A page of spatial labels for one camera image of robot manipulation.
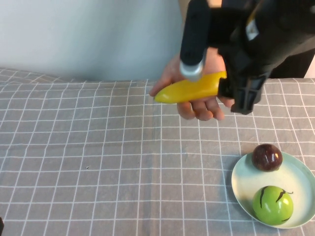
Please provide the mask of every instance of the yellow banana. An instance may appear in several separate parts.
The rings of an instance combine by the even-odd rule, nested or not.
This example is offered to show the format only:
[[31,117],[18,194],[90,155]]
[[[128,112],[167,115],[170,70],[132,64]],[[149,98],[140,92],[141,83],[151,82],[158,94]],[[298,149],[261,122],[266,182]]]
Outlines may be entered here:
[[220,78],[226,71],[204,75],[199,81],[182,80],[162,89],[154,100],[160,103],[181,103],[218,94]]

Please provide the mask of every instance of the finger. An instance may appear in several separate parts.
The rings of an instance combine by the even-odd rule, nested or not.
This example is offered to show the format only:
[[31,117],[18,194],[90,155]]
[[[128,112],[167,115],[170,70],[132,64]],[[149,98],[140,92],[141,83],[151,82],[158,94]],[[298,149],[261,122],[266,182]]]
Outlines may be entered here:
[[197,119],[207,121],[213,117],[212,112],[208,111],[205,102],[194,101],[191,103],[191,106],[196,114]]
[[228,108],[231,108],[232,105],[235,103],[234,99],[227,97],[219,97],[219,100]]
[[158,92],[160,92],[163,88],[169,86],[172,84],[172,77],[171,75],[162,75],[161,79],[157,81],[157,83],[153,86],[153,88],[150,90],[149,95],[151,97],[154,97],[157,95]]
[[206,101],[205,104],[207,109],[212,112],[214,118],[216,118],[217,120],[224,119],[224,113],[221,110],[216,99],[209,99],[208,101]]
[[189,102],[178,103],[177,104],[178,114],[184,119],[193,119],[195,118],[195,113],[191,109]]

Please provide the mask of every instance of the toy apple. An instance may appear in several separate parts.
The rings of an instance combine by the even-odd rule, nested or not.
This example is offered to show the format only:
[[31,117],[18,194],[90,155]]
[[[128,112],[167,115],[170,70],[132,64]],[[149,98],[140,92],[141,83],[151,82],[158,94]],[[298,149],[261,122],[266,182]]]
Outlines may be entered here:
[[293,201],[282,188],[265,186],[259,189],[253,198],[252,207],[256,217],[267,225],[281,225],[293,214]]
[[280,168],[282,161],[281,151],[272,144],[258,145],[252,153],[252,163],[261,171],[276,171]]

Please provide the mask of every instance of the tablecloth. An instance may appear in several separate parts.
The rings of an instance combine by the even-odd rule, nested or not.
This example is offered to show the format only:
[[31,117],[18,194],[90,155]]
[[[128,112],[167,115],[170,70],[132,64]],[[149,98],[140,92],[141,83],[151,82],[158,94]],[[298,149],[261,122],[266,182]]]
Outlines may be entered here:
[[313,236],[247,215],[235,163],[271,143],[315,170],[315,82],[272,79],[247,116],[184,120],[152,81],[0,69],[4,236]]

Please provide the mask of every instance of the wall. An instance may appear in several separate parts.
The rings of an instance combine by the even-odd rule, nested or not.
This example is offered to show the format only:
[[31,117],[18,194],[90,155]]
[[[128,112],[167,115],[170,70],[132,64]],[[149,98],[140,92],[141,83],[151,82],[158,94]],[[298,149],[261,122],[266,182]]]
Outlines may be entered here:
[[158,79],[180,49],[178,0],[0,0],[0,66]]

